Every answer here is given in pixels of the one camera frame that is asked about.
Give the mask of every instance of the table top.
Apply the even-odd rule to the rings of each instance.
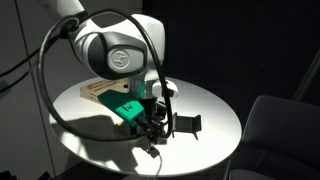
[[[235,112],[219,97],[196,85],[173,81],[179,95],[171,98],[172,112],[179,116],[201,115],[198,140],[191,133],[175,132],[165,145],[155,145],[160,155],[152,158],[143,145],[146,138],[121,142],[95,142],[66,132],[50,115],[50,124],[59,140],[83,160],[118,173],[146,177],[180,176],[206,170],[226,159],[238,146],[241,125]],[[94,78],[64,91],[54,102],[60,116],[83,132],[116,137],[114,124],[122,121],[106,107],[80,97],[80,87]]]

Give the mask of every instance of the gray chair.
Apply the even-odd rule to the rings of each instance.
[[[255,164],[241,166],[254,149],[261,154]],[[258,97],[231,159],[229,180],[320,179],[320,107]]]

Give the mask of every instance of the black wall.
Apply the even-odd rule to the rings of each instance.
[[[259,95],[291,99],[320,47],[315,0],[153,0],[144,12],[165,24],[166,75],[215,93],[242,124]],[[304,102],[320,105],[319,74]]]

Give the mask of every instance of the green block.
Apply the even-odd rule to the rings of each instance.
[[[135,118],[145,117],[145,111],[138,99],[129,93],[107,90],[98,96],[101,104],[120,116],[131,127],[136,126]]]

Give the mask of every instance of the black bracket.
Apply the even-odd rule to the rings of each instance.
[[[192,133],[194,137],[198,140],[197,132],[201,131],[201,115],[196,117],[186,117],[178,116],[177,113],[173,115],[173,129],[172,136],[174,137],[174,132],[184,132]]]

